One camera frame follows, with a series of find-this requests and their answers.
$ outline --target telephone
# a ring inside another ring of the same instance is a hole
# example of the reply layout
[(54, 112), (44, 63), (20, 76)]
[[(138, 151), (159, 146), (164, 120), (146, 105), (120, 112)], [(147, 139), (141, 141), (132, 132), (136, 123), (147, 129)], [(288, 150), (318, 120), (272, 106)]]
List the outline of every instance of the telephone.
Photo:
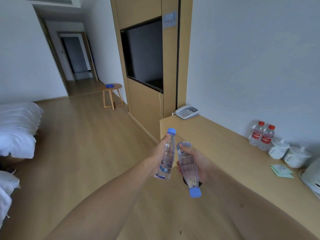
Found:
[(191, 117), (198, 115), (199, 111), (192, 106), (184, 105), (181, 108), (178, 108), (176, 110), (175, 114), (178, 117), (182, 118), (183, 120), (186, 120), (186, 119), (189, 119)]

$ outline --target plastic bottle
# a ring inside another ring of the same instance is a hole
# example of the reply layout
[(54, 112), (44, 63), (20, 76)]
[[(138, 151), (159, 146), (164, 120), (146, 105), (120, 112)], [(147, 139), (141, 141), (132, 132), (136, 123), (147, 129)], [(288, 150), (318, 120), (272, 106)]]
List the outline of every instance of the plastic bottle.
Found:
[(269, 125), (269, 127), (262, 133), (260, 143), (258, 145), (259, 149), (266, 151), (270, 147), (270, 141), (275, 136), (274, 125)]
[(167, 133), (170, 135), (170, 138), (168, 142), (164, 145), (164, 156), (160, 164), (160, 169), (154, 175), (156, 178), (164, 180), (170, 179), (171, 169), (174, 163), (174, 151), (176, 149), (174, 142), (176, 130), (174, 128), (169, 128)]
[(193, 157), (179, 148), (179, 145), (184, 145), (186, 147), (191, 147), (191, 144), (187, 141), (179, 142), (177, 144), (178, 157), (180, 162), (180, 168), (189, 187), (189, 193), (192, 198), (197, 198), (201, 196), (201, 191), (199, 188), (199, 176), (198, 168), (193, 161)]
[(260, 136), (263, 133), (263, 126), (264, 126), (264, 122), (263, 121), (259, 121), (259, 124), (256, 125), (256, 127), (254, 127), (253, 129), (253, 133), (250, 136), (249, 139), (249, 143), (253, 146), (257, 146), (260, 143)]

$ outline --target light switch panel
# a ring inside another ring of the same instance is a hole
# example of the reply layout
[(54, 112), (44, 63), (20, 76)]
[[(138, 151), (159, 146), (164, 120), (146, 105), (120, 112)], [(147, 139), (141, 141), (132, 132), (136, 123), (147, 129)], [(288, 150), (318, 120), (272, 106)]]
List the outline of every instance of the light switch panel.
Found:
[(162, 16), (163, 28), (169, 28), (177, 25), (178, 15), (177, 12), (170, 12)]

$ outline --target black tv screen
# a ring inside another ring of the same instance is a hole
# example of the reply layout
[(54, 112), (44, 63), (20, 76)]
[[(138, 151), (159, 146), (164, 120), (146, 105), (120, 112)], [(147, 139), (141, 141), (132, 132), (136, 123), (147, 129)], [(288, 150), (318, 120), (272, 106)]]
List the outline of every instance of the black tv screen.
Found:
[(161, 17), (121, 30), (127, 77), (163, 92)]

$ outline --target hand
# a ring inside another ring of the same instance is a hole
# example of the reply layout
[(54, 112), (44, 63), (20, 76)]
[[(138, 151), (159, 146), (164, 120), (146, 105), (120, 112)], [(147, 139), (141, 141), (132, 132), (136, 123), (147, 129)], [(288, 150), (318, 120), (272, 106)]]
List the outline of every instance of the hand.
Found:
[[(207, 182), (208, 175), (206, 175), (206, 172), (214, 164), (197, 149), (190, 148), (184, 145), (179, 145), (179, 147), (182, 151), (189, 153), (193, 157), (194, 163), (197, 165), (197, 168), (198, 168), (199, 181), (202, 183)], [(177, 161), (177, 165), (178, 165), (178, 171), (182, 175), (179, 161)]]
[(154, 176), (159, 170), (159, 166), (165, 154), (165, 145), (169, 141), (169, 138), (169, 134), (166, 133), (166, 135), (162, 138), (158, 145), (156, 145), (152, 150), (150, 156), (146, 158), (148, 165), (151, 167), (150, 175), (152, 176)]

